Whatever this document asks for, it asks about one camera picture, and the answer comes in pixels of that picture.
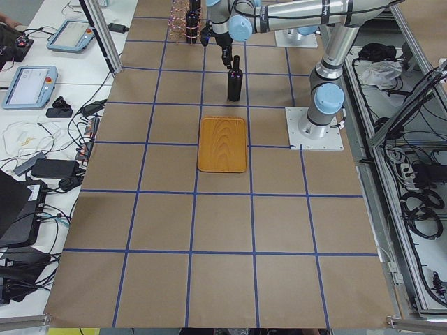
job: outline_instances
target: blue joint cap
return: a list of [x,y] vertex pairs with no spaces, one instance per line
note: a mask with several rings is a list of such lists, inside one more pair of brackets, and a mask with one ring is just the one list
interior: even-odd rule
[[344,93],[336,84],[323,84],[316,90],[314,101],[323,114],[335,114],[343,106]]
[[207,0],[207,7],[214,6],[216,3],[221,2],[221,0]]
[[314,34],[315,31],[317,31],[317,30],[318,30],[318,26],[300,27],[300,28],[298,28],[298,33],[300,35],[306,36],[306,35]]
[[244,42],[249,39],[253,33],[253,27],[250,21],[241,15],[234,15],[230,17],[228,23],[228,32],[233,40]]

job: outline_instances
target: white device with blue trim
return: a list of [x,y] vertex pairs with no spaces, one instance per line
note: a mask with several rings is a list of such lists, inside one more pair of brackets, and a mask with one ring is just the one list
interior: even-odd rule
[[60,52],[79,53],[90,43],[94,33],[87,21],[65,20],[48,41],[47,48]]
[[5,110],[32,110],[46,105],[57,79],[55,66],[20,66],[1,104]]

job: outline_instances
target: black bottle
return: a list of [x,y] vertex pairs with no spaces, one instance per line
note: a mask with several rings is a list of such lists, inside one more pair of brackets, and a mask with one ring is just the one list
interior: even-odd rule
[[200,0],[190,0],[186,12],[186,41],[189,44],[197,42],[198,23],[200,20]]
[[228,99],[230,101],[239,101],[243,76],[244,74],[239,68],[239,56],[235,55],[233,68],[228,72]]

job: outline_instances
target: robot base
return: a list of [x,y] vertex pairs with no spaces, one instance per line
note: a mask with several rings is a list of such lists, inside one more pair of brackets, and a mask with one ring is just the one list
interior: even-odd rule
[[277,47],[305,47],[305,48],[316,48],[318,47],[318,43],[316,42],[316,37],[314,33],[310,35],[303,36],[300,38],[298,35],[292,35],[292,38],[289,34],[287,34],[287,29],[285,30],[276,30],[274,33],[275,40],[277,42]]
[[[319,140],[310,139],[298,130],[298,120],[307,113],[307,110],[307,107],[286,107],[288,142],[291,149],[343,151],[342,137],[338,128],[329,129],[326,136]],[[330,124],[332,126],[337,124],[335,117]]]

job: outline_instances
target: orange tray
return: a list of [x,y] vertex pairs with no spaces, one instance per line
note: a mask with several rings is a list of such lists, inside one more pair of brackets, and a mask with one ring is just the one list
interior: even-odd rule
[[245,120],[240,117],[203,117],[200,123],[197,166],[202,172],[245,172]]

